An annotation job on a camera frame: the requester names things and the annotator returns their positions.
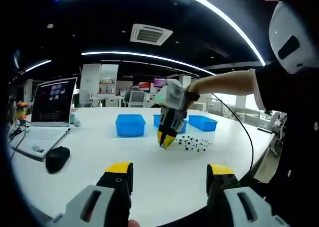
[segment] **black ceiling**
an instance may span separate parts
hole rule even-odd
[[[265,61],[273,59],[268,25],[276,2],[207,0],[226,13],[250,38]],[[16,34],[20,70],[43,60],[50,64],[27,72],[23,79],[50,79],[79,73],[83,63],[133,60],[206,73],[163,60],[130,55],[81,56],[84,51],[129,51],[152,54],[196,67],[259,61],[242,37],[222,18],[194,0],[16,0]],[[135,23],[166,28],[173,35],[162,46],[130,42]],[[120,63],[119,78],[182,73],[138,63]]]

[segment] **laptop screen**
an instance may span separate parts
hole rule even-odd
[[[61,79],[39,84],[34,98],[31,122],[69,123],[76,79]]]

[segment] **laptop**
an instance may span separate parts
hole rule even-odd
[[[30,127],[10,143],[12,148],[43,158],[69,131],[73,91],[77,78],[45,82],[37,86]]]

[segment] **blue plastic bin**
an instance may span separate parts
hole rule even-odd
[[[115,124],[118,136],[135,137],[144,135],[145,121],[140,114],[119,114]]]
[[[189,115],[189,124],[202,131],[215,131],[218,121],[205,116]]]
[[[160,115],[156,114],[156,115],[153,115],[153,117],[154,117],[154,126],[159,127],[160,126]],[[187,123],[188,123],[188,121],[184,120],[184,126],[181,129],[181,131],[179,132],[179,134],[183,134],[186,132]]]

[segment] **air conditioning vent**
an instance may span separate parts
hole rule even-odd
[[[162,45],[173,31],[144,24],[134,24],[131,33],[131,42]]]

